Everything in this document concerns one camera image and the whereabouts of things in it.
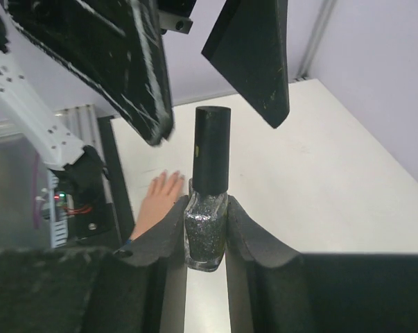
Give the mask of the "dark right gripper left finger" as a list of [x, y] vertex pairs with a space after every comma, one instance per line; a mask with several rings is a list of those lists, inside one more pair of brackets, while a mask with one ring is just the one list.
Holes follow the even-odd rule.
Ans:
[[183, 332], [188, 203], [181, 197], [162, 221], [102, 261], [82, 332]]

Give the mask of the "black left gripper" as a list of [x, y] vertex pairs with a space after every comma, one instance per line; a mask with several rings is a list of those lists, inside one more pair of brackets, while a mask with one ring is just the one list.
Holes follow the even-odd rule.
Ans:
[[[174, 126], [161, 34], [188, 35], [195, 4], [8, 1], [7, 12], [26, 39], [106, 99], [147, 144], [157, 146]], [[287, 1], [226, 1], [202, 49], [272, 128], [290, 112], [287, 20]]]

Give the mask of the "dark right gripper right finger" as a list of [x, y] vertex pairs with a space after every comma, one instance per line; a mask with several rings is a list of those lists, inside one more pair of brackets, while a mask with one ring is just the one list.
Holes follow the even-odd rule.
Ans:
[[229, 197], [225, 253], [232, 332], [316, 332], [304, 260]]

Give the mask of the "nail polish bottle glass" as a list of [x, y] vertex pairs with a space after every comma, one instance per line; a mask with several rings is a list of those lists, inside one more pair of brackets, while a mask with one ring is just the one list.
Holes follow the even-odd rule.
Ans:
[[193, 270], [214, 272], [225, 253], [227, 234], [226, 193], [204, 195], [189, 180], [189, 203], [184, 210], [185, 263]]

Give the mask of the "black nail polish brush cap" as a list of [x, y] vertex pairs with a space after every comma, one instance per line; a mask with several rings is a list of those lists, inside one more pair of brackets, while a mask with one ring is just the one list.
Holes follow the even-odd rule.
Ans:
[[217, 196], [228, 190], [231, 109], [198, 106], [195, 109], [193, 189]]

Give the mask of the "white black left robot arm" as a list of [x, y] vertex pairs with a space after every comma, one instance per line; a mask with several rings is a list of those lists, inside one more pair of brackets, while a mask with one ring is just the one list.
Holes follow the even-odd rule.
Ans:
[[[162, 33], [187, 33], [193, 1], [2, 1], [13, 26], [107, 100], [151, 145], [173, 131]], [[286, 1], [226, 1], [202, 50], [216, 71], [271, 127], [290, 112]], [[19, 68], [0, 16], [0, 106], [46, 167], [82, 182], [102, 162], [57, 120]]]

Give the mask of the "person's bare hand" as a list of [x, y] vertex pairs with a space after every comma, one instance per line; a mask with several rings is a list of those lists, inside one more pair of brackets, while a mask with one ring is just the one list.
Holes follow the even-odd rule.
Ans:
[[157, 225], [183, 194], [185, 176], [180, 171], [163, 171], [149, 184], [141, 202], [137, 220], [129, 240], [134, 241]]

